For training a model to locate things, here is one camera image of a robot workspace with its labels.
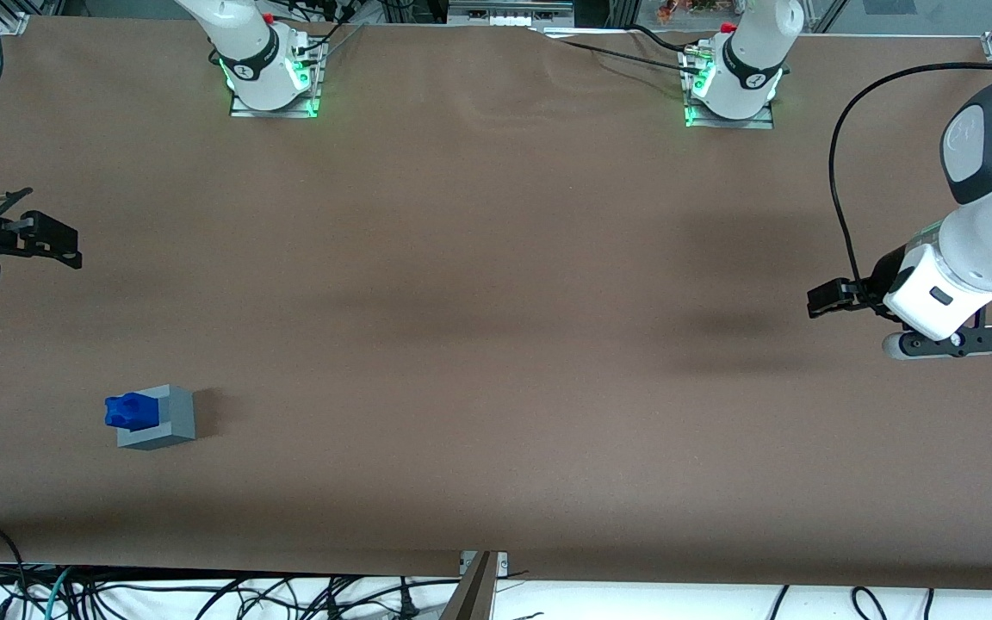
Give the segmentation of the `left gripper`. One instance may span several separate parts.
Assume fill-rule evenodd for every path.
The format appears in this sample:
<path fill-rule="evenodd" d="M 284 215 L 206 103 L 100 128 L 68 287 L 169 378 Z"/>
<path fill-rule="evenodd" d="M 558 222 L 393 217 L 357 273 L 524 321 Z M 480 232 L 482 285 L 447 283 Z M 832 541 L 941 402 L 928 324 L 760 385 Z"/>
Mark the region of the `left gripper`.
<path fill-rule="evenodd" d="M 992 251 L 958 251 L 940 244 L 902 245 L 878 259 L 871 287 L 887 310 L 929 340 L 945 340 L 992 302 Z M 808 291 L 809 318 L 869 310 L 866 280 L 834 278 Z"/>

